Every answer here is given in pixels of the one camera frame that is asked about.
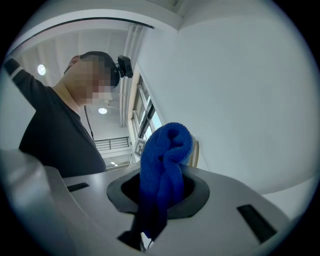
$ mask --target man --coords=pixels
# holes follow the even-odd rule
[[[54,87],[44,86],[13,58],[4,68],[36,110],[19,149],[57,168],[63,178],[106,171],[77,112],[118,85],[120,74],[112,58],[101,51],[75,56]]]

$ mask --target blue microfiber cloth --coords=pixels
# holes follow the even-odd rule
[[[140,231],[154,240],[167,224],[167,209],[184,199],[184,180],[179,164],[188,162],[193,139],[180,123],[157,129],[141,156],[139,187]]]

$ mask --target railing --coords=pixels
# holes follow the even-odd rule
[[[96,140],[94,143],[99,152],[127,148],[129,147],[129,137]]]

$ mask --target black slot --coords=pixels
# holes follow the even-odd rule
[[[253,231],[260,243],[264,243],[274,236],[277,231],[257,212],[252,205],[243,205],[237,208],[246,223]]]
[[[76,190],[84,189],[86,187],[89,187],[89,185],[87,183],[83,182],[83,183],[67,186],[66,188],[69,190],[69,192],[73,192]]]

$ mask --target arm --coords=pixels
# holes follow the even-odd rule
[[[25,71],[13,58],[6,60],[3,66],[28,102],[36,110],[41,107],[41,101],[44,100],[44,95],[46,95],[45,86]]]

